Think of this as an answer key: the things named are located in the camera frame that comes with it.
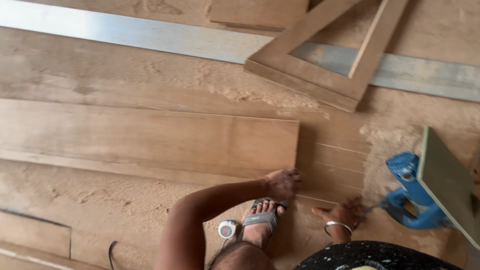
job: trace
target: wooden frame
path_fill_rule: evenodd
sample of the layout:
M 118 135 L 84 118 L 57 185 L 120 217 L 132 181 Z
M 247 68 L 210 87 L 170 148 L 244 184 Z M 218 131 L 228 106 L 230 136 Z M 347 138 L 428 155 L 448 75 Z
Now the wooden frame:
M 361 0 L 324 0 L 253 54 L 244 70 L 333 107 L 354 112 L 408 0 L 383 0 L 348 77 L 289 55 Z

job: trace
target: metal bar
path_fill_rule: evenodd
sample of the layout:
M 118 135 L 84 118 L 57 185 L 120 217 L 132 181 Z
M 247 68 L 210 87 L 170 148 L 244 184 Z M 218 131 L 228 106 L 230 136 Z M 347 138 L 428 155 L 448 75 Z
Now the metal bar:
M 0 26 L 244 64 L 272 37 L 16 0 Z M 292 55 L 346 76 L 357 49 L 305 43 Z M 480 102 L 480 67 L 385 53 L 371 85 Z

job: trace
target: hand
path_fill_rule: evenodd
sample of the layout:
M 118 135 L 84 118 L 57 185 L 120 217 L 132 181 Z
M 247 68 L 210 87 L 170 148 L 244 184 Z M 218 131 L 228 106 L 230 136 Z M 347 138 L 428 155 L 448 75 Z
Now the hand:
M 358 214 L 363 208 L 361 199 L 361 195 L 357 195 L 346 203 L 335 206 L 330 212 L 325 212 L 320 208 L 312 208 L 312 212 L 320 216 L 325 223 L 329 221 L 341 222 L 353 230 L 359 219 Z
M 301 183 L 296 169 L 271 172 L 261 180 L 266 183 L 268 196 L 277 202 L 293 197 Z

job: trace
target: foot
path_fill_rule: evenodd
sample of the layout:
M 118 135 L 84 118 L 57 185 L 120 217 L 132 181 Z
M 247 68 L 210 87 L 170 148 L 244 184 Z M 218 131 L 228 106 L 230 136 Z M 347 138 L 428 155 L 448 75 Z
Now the foot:
M 285 214 L 286 209 L 283 206 L 279 206 L 274 201 L 264 201 L 259 203 L 256 208 L 252 208 L 249 215 L 264 213 L 273 211 L 276 207 L 276 217 L 277 219 Z M 270 225 L 268 222 L 261 222 L 256 224 L 250 224 L 243 228 L 243 241 L 248 241 L 252 243 L 257 248 L 265 251 L 267 249 L 268 242 L 272 236 L 272 231 L 270 230 Z

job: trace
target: leg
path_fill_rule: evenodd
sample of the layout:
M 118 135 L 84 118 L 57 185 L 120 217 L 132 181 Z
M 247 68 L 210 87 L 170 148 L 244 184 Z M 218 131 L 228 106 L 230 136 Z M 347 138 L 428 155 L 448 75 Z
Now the leg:
M 268 212 L 274 207 L 277 207 L 278 218 L 285 213 L 282 206 L 265 201 L 252 208 L 249 214 Z M 272 261 L 265 254 L 271 236 L 267 222 L 245 226 L 242 241 L 223 249 L 212 261 L 210 270 L 274 270 Z

